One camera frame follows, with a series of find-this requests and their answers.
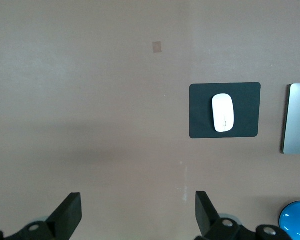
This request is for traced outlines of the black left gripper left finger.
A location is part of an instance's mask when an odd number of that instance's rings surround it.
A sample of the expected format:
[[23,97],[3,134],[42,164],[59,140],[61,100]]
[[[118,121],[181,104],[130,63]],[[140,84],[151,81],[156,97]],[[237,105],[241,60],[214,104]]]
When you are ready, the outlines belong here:
[[0,240],[70,240],[82,220],[82,199],[79,192],[70,193],[45,221],[29,223],[13,235]]

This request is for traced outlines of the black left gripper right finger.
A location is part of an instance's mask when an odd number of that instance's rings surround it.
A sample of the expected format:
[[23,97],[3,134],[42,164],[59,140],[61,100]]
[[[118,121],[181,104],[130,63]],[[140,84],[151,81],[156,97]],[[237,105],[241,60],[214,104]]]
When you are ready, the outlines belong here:
[[274,225],[259,225],[250,231],[228,217],[220,217],[205,191],[195,193],[195,217],[201,232],[194,240],[290,240]]

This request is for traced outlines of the white computer mouse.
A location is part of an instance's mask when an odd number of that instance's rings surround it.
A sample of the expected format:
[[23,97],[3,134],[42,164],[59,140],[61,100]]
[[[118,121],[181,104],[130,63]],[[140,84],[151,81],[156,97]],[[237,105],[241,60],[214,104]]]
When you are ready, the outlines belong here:
[[229,132],[235,123],[234,105],[230,95],[220,93],[212,98],[214,129],[218,133]]

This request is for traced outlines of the black square mouse pad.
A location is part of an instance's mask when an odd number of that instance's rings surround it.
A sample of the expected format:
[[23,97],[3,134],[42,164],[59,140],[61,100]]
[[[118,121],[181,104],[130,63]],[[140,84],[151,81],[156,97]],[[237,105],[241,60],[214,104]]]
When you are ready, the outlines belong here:
[[[227,132],[214,127],[212,99],[217,94],[232,98],[234,126]],[[192,139],[256,137],[259,128],[261,84],[196,83],[189,87],[189,136]]]

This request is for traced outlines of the blue desk lamp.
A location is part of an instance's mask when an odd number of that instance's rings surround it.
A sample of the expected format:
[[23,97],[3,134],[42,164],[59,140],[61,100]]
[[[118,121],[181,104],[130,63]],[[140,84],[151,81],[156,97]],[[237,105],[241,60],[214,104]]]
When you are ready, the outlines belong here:
[[300,201],[288,204],[281,211],[278,223],[292,240],[300,240]]

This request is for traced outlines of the silver closed laptop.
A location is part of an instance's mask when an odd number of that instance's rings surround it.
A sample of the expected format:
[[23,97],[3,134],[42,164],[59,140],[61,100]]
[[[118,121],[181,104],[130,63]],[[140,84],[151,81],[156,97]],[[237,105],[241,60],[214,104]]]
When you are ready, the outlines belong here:
[[300,83],[288,88],[282,151],[286,155],[300,155]]

